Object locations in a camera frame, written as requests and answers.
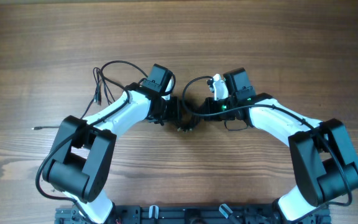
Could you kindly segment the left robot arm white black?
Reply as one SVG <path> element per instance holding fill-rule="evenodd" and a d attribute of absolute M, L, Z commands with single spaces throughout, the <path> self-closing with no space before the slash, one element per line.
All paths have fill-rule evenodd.
<path fill-rule="evenodd" d="M 105 223 L 114 208 L 103 188 L 116 140 L 145 119 L 158 124 L 178 119 L 177 98 L 170 97 L 175 84 L 174 74 L 155 64 L 148 77 L 125 86 L 121 97 L 99 113 L 66 117 L 37 171 L 36 187 L 41 180 L 50 183 L 86 223 Z"/>

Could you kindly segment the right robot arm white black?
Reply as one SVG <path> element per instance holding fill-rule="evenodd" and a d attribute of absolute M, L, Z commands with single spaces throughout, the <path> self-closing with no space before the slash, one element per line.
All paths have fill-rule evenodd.
<path fill-rule="evenodd" d="M 338 119 L 308 118 L 281 105 L 273 96 L 257 94 L 244 68 L 205 77 L 212 97 L 201 117 L 208 121 L 238 119 L 261 129 L 290 149 L 296 185 L 268 210 L 245 209 L 244 216 L 275 223 L 325 218 L 330 205 L 347 207 L 358 189 L 358 156 L 349 133 Z"/>

